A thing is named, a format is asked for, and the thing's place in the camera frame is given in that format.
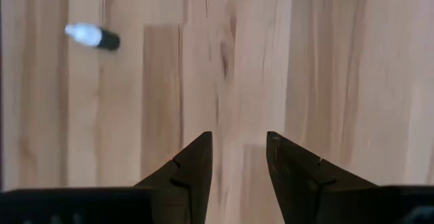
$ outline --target wooden surface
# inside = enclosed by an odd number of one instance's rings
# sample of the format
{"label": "wooden surface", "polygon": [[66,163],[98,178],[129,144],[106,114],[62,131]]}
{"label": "wooden surface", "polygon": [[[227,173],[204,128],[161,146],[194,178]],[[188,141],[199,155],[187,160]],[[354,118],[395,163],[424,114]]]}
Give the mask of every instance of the wooden surface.
{"label": "wooden surface", "polygon": [[[267,130],[378,184],[434,183],[434,0],[1,0],[3,173],[132,185],[214,132],[208,223],[282,223]],[[67,22],[121,36],[109,53]]]}

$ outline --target black plastic part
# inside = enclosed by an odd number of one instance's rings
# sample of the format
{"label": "black plastic part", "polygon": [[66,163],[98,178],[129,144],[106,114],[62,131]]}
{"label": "black plastic part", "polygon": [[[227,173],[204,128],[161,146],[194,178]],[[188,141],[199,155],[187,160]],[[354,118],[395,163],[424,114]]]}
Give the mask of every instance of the black plastic part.
{"label": "black plastic part", "polygon": [[118,50],[121,46],[121,38],[119,35],[103,28],[100,28],[100,30],[102,31],[102,39],[97,48],[109,51]]}
{"label": "black plastic part", "polygon": [[203,133],[134,187],[29,189],[0,194],[0,223],[205,223],[212,134]]}
{"label": "black plastic part", "polygon": [[432,223],[434,187],[379,187],[276,132],[267,134],[267,162],[286,223]]}

